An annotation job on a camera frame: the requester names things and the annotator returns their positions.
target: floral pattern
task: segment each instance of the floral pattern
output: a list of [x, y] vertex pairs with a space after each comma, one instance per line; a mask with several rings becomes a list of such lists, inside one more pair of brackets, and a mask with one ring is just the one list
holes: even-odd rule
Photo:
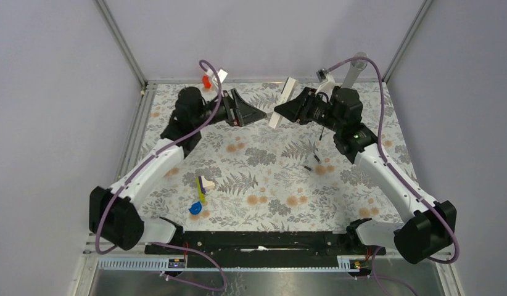
[[[187, 86], [200, 87], [158, 85], [141, 157], [159, 139], [177, 94]], [[300, 84], [294, 95], [304, 86], [317, 84]], [[223, 87], [236, 88], [268, 117], [242, 128], [226, 123], [204, 128], [198, 146], [164, 176], [141, 207], [141, 215], [164, 216], [187, 230], [202, 231], [333, 231], [344, 230], [350, 221], [363, 217], [400, 221], [369, 176], [337, 151], [332, 131], [324, 130], [319, 141], [322, 127], [314, 123], [301, 126], [283, 120], [278, 129], [268, 127], [283, 84], [225, 83]], [[364, 104], [363, 121], [376, 132], [379, 86], [357, 83], [355, 89]], [[202, 94], [207, 100], [215, 96], [213, 91]], [[408, 176], [416, 179], [386, 88], [385, 102], [383, 145]], [[200, 175], [216, 187], [207, 193], [201, 213], [191, 215], [188, 208], [198, 201], [196, 178]]]

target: floral tablecloth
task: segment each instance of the floral tablecloth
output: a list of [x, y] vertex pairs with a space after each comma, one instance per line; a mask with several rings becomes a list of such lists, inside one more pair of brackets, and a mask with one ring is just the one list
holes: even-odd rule
[[[141, 157], [155, 145], [168, 123], [177, 94], [186, 86], [160, 84], [141, 148]], [[294, 97], [304, 86], [299, 84]], [[366, 174], [341, 155], [332, 131], [310, 123], [283, 119], [278, 129], [268, 120], [283, 84], [225, 83], [242, 98], [268, 114], [265, 120], [242, 128], [219, 123], [202, 130], [202, 140], [191, 154], [170, 170], [140, 209], [143, 216], [164, 216], [185, 230], [202, 231], [333, 231], [349, 222], [372, 217], [399, 222], [390, 201]], [[379, 86], [357, 83], [364, 103], [363, 122], [375, 133], [379, 119]], [[202, 91], [206, 99], [215, 92]], [[416, 180], [395, 111], [385, 88], [386, 110], [382, 143], [390, 156]], [[321, 163], [314, 158], [317, 154]], [[308, 171], [304, 165], [313, 169]], [[216, 184], [198, 215], [188, 212], [198, 201], [196, 177]]]

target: white rectangular object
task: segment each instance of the white rectangular object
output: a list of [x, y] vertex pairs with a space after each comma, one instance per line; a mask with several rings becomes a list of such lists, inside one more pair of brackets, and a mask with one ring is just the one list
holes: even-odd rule
[[[284, 83], [284, 87], [282, 88], [281, 96], [279, 97], [279, 100], [277, 101], [277, 105], [281, 105], [286, 103], [293, 95], [294, 89], [297, 86], [299, 81], [288, 77], [286, 79], [286, 82]], [[275, 111], [272, 113], [270, 122], [268, 122], [268, 126], [270, 128], [277, 128], [281, 122], [282, 116], [279, 113], [276, 113]]]

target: wall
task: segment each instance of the wall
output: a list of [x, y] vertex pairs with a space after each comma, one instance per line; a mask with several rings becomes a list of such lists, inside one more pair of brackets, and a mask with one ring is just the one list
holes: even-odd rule
[[466, 295], [507, 295], [507, 0], [435, 1], [388, 85], [419, 182], [457, 207]]
[[[107, 0], [145, 76], [200, 79], [199, 59], [230, 78], [315, 78], [358, 51], [384, 71], [423, 0]], [[335, 72], [344, 77], [347, 68]], [[375, 78], [373, 71], [361, 77]]]
[[0, 0], [0, 296], [65, 295], [139, 89], [93, 1]]

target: gray wall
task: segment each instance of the gray wall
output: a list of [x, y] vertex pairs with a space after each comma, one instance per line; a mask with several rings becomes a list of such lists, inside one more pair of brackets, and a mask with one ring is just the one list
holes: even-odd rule
[[65, 295], [138, 93], [92, 1], [0, 0], [0, 295]]
[[358, 51], [384, 71], [423, 0], [107, 2], [148, 79], [200, 79], [207, 59], [229, 79], [284, 80], [315, 78]]
[[507, 0], [436, 1], [389, 88], [419, 182], [457, 207], [466, 295], [507, 295]]

